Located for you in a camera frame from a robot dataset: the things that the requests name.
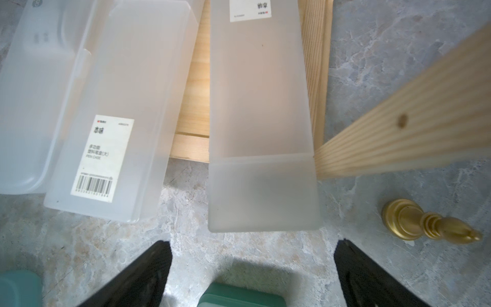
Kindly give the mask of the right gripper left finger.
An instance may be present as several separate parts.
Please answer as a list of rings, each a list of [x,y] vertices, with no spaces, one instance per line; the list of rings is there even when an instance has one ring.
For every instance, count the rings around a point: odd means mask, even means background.
[[[159,306],[172,259],[171,244],[157,241],[81,306]]]

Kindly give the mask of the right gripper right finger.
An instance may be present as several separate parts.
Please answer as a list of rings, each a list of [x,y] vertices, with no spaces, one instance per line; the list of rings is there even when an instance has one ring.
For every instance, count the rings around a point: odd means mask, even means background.
[[[347,306],[427,306],[350,240],[339,240],[334,252]]]

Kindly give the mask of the translucent case with barcode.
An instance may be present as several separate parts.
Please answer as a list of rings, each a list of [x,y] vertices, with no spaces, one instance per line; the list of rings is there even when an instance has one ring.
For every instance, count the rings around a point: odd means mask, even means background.
[[[128,223],[156,215],[203,6],[102,5],[45,207]]]

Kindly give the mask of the light blue pencil case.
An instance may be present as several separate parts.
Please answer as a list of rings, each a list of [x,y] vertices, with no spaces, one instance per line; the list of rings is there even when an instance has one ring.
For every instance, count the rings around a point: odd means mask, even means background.
[[[1,306],[42,306],[42,279],[28,270],[2,272]]]

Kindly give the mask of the translucent rectangular pencil case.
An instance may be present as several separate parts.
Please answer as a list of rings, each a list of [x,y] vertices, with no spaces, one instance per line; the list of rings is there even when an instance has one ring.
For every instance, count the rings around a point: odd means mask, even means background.
[[[322,226],[296,1],[210,4],[211,232]]]

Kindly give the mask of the dark green pencil case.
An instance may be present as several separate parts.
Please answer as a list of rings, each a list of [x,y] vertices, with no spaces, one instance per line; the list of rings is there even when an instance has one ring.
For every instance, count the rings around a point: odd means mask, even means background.
[[[287,307],[283,297],[213,282],[199,299],[201,306],[274,306]]]

